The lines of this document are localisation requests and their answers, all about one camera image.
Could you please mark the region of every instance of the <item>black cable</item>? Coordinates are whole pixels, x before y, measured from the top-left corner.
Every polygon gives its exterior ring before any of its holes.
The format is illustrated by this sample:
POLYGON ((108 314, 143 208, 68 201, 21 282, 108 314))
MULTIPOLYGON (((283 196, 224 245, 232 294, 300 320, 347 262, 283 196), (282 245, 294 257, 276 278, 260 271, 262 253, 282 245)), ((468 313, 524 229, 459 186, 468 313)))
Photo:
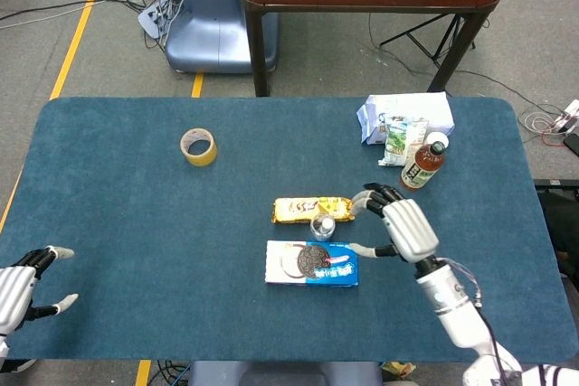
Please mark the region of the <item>black cable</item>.
POLYGON ((539 137, 541 137, 541 135, 536 135, 536 136, 530 137, 529 139, 527 139, 526 141, 523 142, 523 145, 524 145, 524 144, 528 144, 528 143, 531 142, 532 140, 535 140, 535 139, 537 139, 537 138, 539 138, 539 137))
POLYGON ((493 350, 495 351, 495 358, 497 359, 498 372, 500 373, 500 382, 502 383, 501 386, 508 386, 507 375, 505 374, 505 370, 503 369, 503 363, 500 360, 500 356, 498 355, 498 346, 497 346, 497 339, 495 338, 495 333, 493 332, 492 327, 490 326, 489 320, 487 320, 487 318, 482 314, 482 311, 480 309, 477 309, 477 311, 479 312, 482 322, 489 329, 490 340, 492 341, 492 347, 493 350))
POLYGON ((124 0, 78 0, 75 2, 69 2, 67 4, 59 4, 59 5, 51 5, 51 6, 41 6, 39 8, 29 8, 29 9, 23 9, 20 11, 16 11, 14 13, 10 13, 8 15, 3 15, 2 17, 0 17, 0 22, 2 20, 5 20, 7 18, 11 18, 11 17, 16 17, 17 15, 20 14, 27 14, 27 13, 35 13, 37 11, 46 11, 48 9, 58 9, 58 8, 64 8, 66 6, 72 6, 72 5, 81 5, 81 4, 95 4, 98 2, 118 2, 120 4, 124 4, 125 1, 124 0))
POLYGON ((483 77, 483 78, 485 78, 485 79, 487 79, 487 80, 490 80, 490 81, 492 81, 492 82, 494 82, 494 83, 497 83, 498 85, 502 86, 503 88, 508 89, 508 90, 510 90, 512 93, 518 95, 521 99, 523 99, 523 100, 526 101, 527 103, 535 106, 535 107, 538 108, 539 110, 543 110, 543 109, 539 106, 538 103, 535 103, 535 101, 533 101, 533 100, 531 100, 531 99, 528 99, 528 98, 525 97, 523 94, 521 94, 518 90, 512 89, 511 87, 507 86, 505 83, 503 83, 503 82, 500 81, 500 80, 493 79, 492 77, 487 76, 486 74, 482 74, 482 73, 480 73, 480 72, 475 72, 475 71, 456 70, 455 72, 462 72, 462 73, 466 73, 466 74, 472 74, 472 75, 474 75, 474 76, 483 77))
POLYGON ((372 46, 379 52, 382 53, 386 53, 388 56, 390 56, 392 59, 394 59, 395 61, 397 61, 398 63, 400 63, 408 72, 410 72, 413 76, 416 76, 416 74, 422 74, 422 75, 427 75, 427 76, 433 76, 434 74, 432 74, 431 72, 427 72, 427 71, 418 71, 418 70, 413 70, 412 68, 410 68, 402 59, 400 59, 398 56, 396 56, 394 53, 383 49, 382 47, 380 47, 378 44, 376 44, 376 42, 374 41, 374 36, 372 35, 372 13, 368 14, 368 36, 370 37, 370 42, 372 43, 372 46))
MULTIPOLYGON (((174 364, 171 361, 164 361, 164 365, 161 365, 161 361, 157 361, 157 372, 151 377, 148 381, 147 386, 151 386, 153 381, 162 376, 165 382, 169 385, 175 383, 179 375, 183 374, 183 372, 187 369, 191 370, 190 366, 185 366, 181 364, 174 364)), ((188 384, 188 379, 180 378, 177 382, 178 386, 186 386, 188 384)))
MULTIPOLYGON (((413 70, 413 69, 410 68, 403 60, 401 60, 398 56, 396 56, 394 53, 389 52, 388 50, 385 50, 385 49, 383 49, 382 47, 380 47, 379 45, 377 45, 377 44, 375 43, 374 36, 372 35, 371 20, 372 20, 372 13, 369 13, 369 14, 368 14, 368 36, 370 37, 370 42, 372 43, 373 47, 374 47, 376 50, 378 50, 378 51, 380 51, 380 52, 383 52, 383 53, 386 53, 386 54, 388 54, 389 56, 391 56, 395 61, 397 61, 398 63, 400 63, 400 64, 401 64, 408 72, 410 72, 413 76, 416 76, 416 74, 423 74, 423 75, 429 75, 429 76, 433 76, 433 75, 434 75, 434 74, 431 74, 431 73, 429 73, 429 72, 427 72, 427 71, 417 71, 417 70, 413 70)), ((454 43, 454 35, 451 36, 451 42, 449 43, 448 49, 447 49, 445 52, 443 52, 442 54, 448 52, 448 51, 451 49, 453 43, 454 43)), ((523 99, 523 100, 526 101, 527 103, 531 104, 532 106, 535 106, 536 108, 538 108, 539 110, 541 110, 541 111, 543 111, 543 112, 545 112, 545 113, 548 113, 549 115, 557 115, 557 116, 559 116, 559 115, 561 115, 562 113, 564 113, 564 111, 563 111, 562 109, 560 109, 558 106, 556 106, 556 105, 554 105, 554 104, 535 103, 535 101, 533 101, 533 100, 531 100, 531 99, 528 99, 527 97, 525 97, 523 94, 521 94, 521 93, 520 93, 519 91, 517 91, 516 89, 513 89, 513 88, 509 87, 508 85, 506 85, 505 83, 503 83, 502 81, 497 80, 497 79, 493 79, 492 77, 487 76, 486 74, 482 74, 482 73, 480 73, 480 72, 475 72, 475 71, 468 71, 468 70, 455 70, 455 72, 461 72, 461 73, 465 73, 465 74, 472 74, 472 75, 479 76, 479 77, 482 77, 482 78, 484 78, 484 79, 490 80, 490 81, 492 81, 493 83, 497 83, 498 85, 502 86, 503 88, 510 90, 511 92, 513 92, 515 95, 519 96, 521 99, 523 99), (548 107, 556 108, 558 112, 554 113, 554 112, 551 112, 551 111, 549 111, 549 110, 545 110, 545 109, 542 108, 541 106, 548 106, 548 107)), ((533 139, 535 139, 535 138, 537 138, 537 137, 538 137, 538 136, 532 137, 532 138, 528 139, 527 141, 523 142, 523 144, 525 144, 525 143, 527 143, 528 141, 533 140, 533 139)))

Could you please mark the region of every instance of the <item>robotic hand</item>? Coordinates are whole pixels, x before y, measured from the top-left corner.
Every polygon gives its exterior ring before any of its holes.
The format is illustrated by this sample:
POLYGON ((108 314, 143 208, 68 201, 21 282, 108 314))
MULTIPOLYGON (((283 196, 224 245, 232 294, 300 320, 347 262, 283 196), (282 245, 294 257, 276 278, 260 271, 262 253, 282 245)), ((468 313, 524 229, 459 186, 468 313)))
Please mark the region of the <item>robotic hand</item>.
POLYGON ((439 317, 452 342, 475 350, 479 358, 462 376, 465 386, 576 386, 579 372, 551 365, 539 365, 522 372, 521 366, 497 343, 489 322, 480 309, 482 294, 474 276, 451 259, 437 258, 439 241, 418 204, 385 184, 365 184, 354 202, 353 214, 367 209, 377 214, 390 234, 393 245, 350 247, 361 256, 377 258, 400 255, 416 267, 416 281, 439 317), (477 286, 473 304, 451 265, 463 271, 477 286))
POLYGON ((10 267, 0 268, 0 368, 8 355, 5 338, 9 334, 22 327, 24 321, 66 311, 79 297, 78 294, 69 294, 54 305, 32 306, 33 291, 43 272, 55 259, 72 256, 74 250, 47 246, 28 252, 10 267))

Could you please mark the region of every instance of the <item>yellow tape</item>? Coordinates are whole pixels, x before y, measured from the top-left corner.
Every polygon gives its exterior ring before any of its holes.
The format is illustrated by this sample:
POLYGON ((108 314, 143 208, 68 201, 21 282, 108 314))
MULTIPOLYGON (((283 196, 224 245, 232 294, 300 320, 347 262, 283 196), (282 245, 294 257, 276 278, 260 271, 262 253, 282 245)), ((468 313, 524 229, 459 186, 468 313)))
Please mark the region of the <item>yellow tape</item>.
POLYGON ((181 152, 191 165, 207 166, 213 163, 217 157, 217 146, 215 145, 214 137, 204 128, 193 128, 187 131, 183 137, 181 137, 180 147, 181 152), (189 154, 189 146, 200 140, 209 142, 207 150, 202 154, 189 154))

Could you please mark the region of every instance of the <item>bottle cap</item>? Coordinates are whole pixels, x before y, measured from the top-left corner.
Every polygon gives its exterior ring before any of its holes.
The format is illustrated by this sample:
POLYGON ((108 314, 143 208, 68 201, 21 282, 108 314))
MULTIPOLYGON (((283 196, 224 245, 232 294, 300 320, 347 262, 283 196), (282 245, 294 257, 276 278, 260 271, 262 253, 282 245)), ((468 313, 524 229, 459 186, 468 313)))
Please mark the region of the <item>bottle cap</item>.
POLYGON ((431 145, 431 153, 433 153, 434 155, 440 155, 444 153, 445 149, 446 146, 444 146, 444 144, 440 140, 437 140, 431 145))
POLYGON ((325 217, 322 219, 322 231, 323 232, 330 232, 334 229, 334 219, 331 217, 325 217))
POLYGON ((434 142, 442 142, 445 148, 449 147, 449 138, 440 131, 433 131, 426 137, 426 144, 432 145, 434 142))

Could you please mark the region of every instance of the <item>biscuit package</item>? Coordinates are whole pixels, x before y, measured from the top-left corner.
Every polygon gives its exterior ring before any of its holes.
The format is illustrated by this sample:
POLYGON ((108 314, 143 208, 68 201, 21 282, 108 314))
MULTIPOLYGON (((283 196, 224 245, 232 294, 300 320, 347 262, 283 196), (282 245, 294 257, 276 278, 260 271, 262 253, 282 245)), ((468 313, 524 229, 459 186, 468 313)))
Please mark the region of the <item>biscuit package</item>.
POLYGON ((335 221, 352 221, 352 201, 347 198, 278 198, 273 203, 272 223, 309 223, 325 212, 335 221))
POLYGON ((267 283, 355 287, 357 267, 357 255, 347 243, 276 240, 267 243, 267 283))

